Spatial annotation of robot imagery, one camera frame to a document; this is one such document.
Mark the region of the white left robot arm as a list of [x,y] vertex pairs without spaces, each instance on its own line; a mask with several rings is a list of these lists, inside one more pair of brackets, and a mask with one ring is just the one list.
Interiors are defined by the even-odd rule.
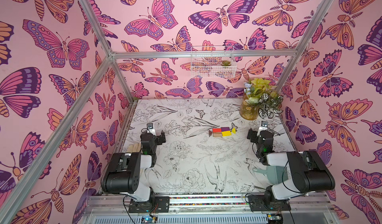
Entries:
[[166,142],[165,133],[144,132],[140,138],[139,151],[112,155],[101,181],[102,191],[129,197],[129,213],[167,213],[170,198],[157,197],[152,187],[140,181],[141,170],[155,166],[157,146]]

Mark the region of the yellow rectangular block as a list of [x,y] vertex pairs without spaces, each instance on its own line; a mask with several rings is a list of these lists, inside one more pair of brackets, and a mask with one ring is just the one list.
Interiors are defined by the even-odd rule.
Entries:
[[231,136],[232,135],[231,131],[222,131],[221,133],[222,133],[222,136]]

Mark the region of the brown wooden block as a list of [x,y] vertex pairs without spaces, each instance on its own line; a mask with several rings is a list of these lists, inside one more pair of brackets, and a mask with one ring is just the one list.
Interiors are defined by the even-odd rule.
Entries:
[[214,132],[213,136],[214,137],[222,137],[222,133],[221,132]]

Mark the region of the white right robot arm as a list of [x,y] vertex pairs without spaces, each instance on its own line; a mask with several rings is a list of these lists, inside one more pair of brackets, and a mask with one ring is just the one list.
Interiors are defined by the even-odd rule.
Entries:
[[289,211],[291,198],[335,188],[335,179],[317,151],[275,152],[274,133],[269,130],[250,129],[247,138],[256,146],[253,151],[266,167],[252,171],[265,174],[271,183],[262,195],[245,198],[251,211]]

